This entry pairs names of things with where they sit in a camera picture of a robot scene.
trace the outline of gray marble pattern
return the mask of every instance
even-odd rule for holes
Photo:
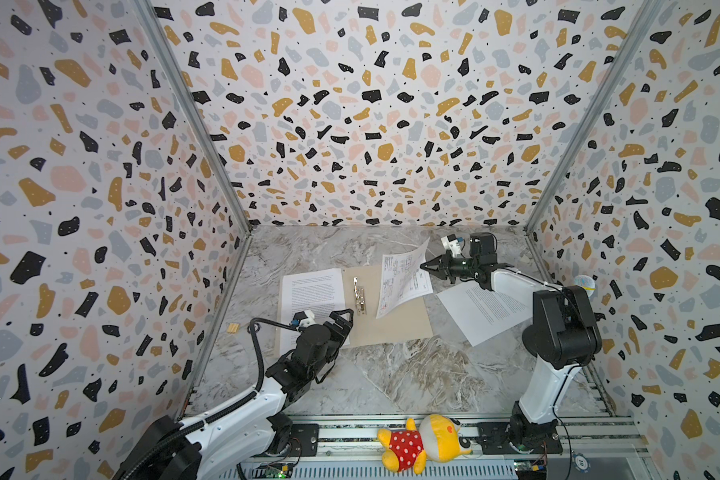
[[[277,319],[280,278],[336,267],[380,264],[383,254],[413,250],[429,238],[427,258],[443,253],[440,237],[468,238],[489,231],[498,239],[499,261],[540,276],[522,229],[515,227],[423,228],[416,226],[259,226],[243,264],[210,360],[188,414],[203,412],[256,381],[256,358],[246,326],[251,318]],[[433,278],[434,292],[450,285]],[[472,347],[435,295],[424,298],[433,336],[403,343],[345,348],[320,385],[287,409],[301,414],[509,413],[530,382],[533,358],[520,334],[530,321]],[[241,324],[237,334],[226,327]],[[274,329],[262,328],[265,364],[274,361]],[[600,412],[602,403],[582,374],[568,391],[562,415]]]

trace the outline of patterned backdrop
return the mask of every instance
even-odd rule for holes
[[[238,246],[124,2],[0,2],[0,480],[110,478],[173,416]]]
[[[720,2],[666,6],[534,238],[596,277],[600,377],[667,479],[720,479]]]
[[[523,224],[642,2],[155,0],[254,224]]]

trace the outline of plush toy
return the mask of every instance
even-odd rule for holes
[[[450,462],[460,455],[472,453],[470,442],[460,438],[461,423],[442,415],[424,417],[419,429],[412,418],[405,423],[405,430],[378,431],[378,440],[387,449],[382,463],[390,472],[402,472],[413,468],[420,475],[427,465],[427,458],[436,462]]]

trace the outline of white paper sheet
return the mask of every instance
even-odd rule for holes
[[[432,293],[429,274],[419,268],[426,261],[429,240],[406,254],[382,257],[381,292],[378,295],[376,318],[382,318],[409,300]]]
[[[304,310],[315,313],[315,321],[324,322],[334,310],[346,309],[342,270],[331,268],[308,274],[285,275],[278,308],[280,323],[290,323],[293,315]],[[297,332],[280,331],[279,355],[296,348]]]
[[[530,305],[503,293],[483,290],[477,282],[459,283],[438,293],[438,298],[472,346],[533,315]]]

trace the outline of metal clip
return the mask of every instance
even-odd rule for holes
[[[365,315],[365,289],[358,286],[358,278],[354,278],[355,281],[355,311]]]

